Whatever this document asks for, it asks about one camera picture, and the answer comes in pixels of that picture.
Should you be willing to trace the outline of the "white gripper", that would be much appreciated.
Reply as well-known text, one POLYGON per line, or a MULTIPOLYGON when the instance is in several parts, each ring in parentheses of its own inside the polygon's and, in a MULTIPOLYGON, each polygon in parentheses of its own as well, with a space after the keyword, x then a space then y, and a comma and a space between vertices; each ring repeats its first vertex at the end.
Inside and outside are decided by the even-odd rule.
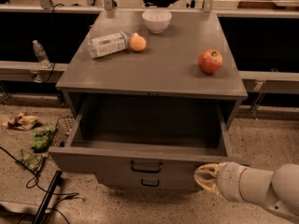
POLYGON ((246 166, 236 162, 208 163, 194 171, 194 180, 203 189, 221 195, 229 202, 243 203, 240 179, 246 166))

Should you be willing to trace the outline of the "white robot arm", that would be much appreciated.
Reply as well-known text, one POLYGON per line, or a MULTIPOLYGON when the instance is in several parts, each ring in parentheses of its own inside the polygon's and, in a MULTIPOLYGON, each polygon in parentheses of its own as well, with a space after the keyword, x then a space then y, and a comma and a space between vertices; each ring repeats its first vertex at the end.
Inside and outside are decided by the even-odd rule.
POLYGON ((195 182, 228 202, 251 203, 272 215, 299 223, 299 166, 283 164, 275 171, 236 162, 209 163, 194 171, 195 182))

